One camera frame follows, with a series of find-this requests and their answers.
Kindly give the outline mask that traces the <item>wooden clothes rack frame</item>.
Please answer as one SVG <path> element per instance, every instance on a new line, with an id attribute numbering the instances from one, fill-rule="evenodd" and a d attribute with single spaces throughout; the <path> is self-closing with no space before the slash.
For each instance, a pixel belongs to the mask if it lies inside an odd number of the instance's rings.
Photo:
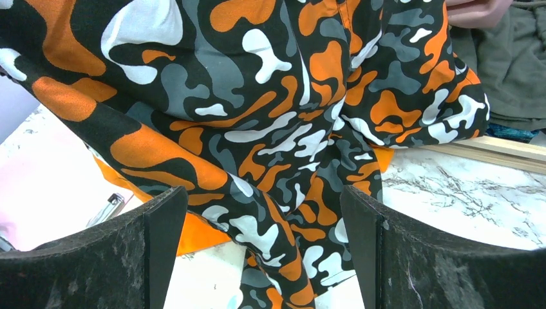
<path id="1" fill-rule="evenodd" d="M 482 136 L 425 149 L 523 171 L 545 174 L 545 148 L 501 138 Z"/>

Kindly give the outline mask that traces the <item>olive green garment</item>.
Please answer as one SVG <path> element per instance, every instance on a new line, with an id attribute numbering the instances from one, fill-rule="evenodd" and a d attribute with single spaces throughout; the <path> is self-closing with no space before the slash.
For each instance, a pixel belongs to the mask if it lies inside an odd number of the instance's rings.
<path id="1" fill-rule="evenodd" d="M 491 122 L 545 129 L 545 5 L 511 6 L 493 28 L 450 29 L 454 52 L 478 75 Z"/>

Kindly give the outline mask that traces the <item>pink clipboard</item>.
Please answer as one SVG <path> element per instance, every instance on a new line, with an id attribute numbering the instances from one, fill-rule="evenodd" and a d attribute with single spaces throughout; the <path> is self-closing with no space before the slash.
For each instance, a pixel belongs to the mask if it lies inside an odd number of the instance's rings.
<path id="1" fill-rule="evenodd" d="M 25 134 L 1 164 L 1 235 L 31 250 L 87 228 L 114 194 L 126 212 L 132 192 L 107 182 L 86 146 L 59 124 Z"/>

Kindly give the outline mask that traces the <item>dark blue patterned garment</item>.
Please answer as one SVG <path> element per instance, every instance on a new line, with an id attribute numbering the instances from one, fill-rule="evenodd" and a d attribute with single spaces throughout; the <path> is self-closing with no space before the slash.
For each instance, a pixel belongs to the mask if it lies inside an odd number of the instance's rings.
<path id="1" fill-rule="evenodd" d="M 539 132 L 540 130 L 528 131 L 491 123 L 486 130 L 486 135 L 528 144 Z"/>

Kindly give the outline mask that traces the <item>camouflage orange black shorts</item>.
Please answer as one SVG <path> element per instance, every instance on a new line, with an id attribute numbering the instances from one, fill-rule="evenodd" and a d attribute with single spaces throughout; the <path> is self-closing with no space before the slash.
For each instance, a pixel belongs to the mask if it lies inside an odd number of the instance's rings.
<path id="1" fill-rule="evenodd" d="M 242 308 L 353 273 L 339 204 L 374 147 L 482 136 L 443 1 L 2 1 L 1 70 L 144 193 L 247 249 Z"/>

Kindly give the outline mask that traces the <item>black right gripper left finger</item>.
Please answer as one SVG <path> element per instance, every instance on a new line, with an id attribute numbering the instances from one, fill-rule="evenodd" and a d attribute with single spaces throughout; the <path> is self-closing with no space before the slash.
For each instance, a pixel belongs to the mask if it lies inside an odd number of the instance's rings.
<path id="1" fill-rule="evenodd" d="M 108 221 L 1 254 L 2 308 L 162 308 L 187 212 L 183 187 Z"/>

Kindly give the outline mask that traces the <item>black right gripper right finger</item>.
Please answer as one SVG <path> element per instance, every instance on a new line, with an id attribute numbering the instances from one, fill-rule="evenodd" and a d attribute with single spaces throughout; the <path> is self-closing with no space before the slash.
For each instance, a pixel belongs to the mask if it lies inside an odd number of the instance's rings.
<path id="1" fill-rule="evenodd" d="M 545 250 L 462 238 L 359 189 L 340 196 L 366 308 L 544 308 Z"/>

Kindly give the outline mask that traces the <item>pink shorts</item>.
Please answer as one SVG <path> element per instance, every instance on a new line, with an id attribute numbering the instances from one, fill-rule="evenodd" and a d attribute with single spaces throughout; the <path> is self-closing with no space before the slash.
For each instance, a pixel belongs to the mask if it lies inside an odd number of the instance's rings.
<path id="1" fill-rule="evenodd" d="M 459 28 L 493 28 L 512 0 L 447 0 L 449 24 Z"/>

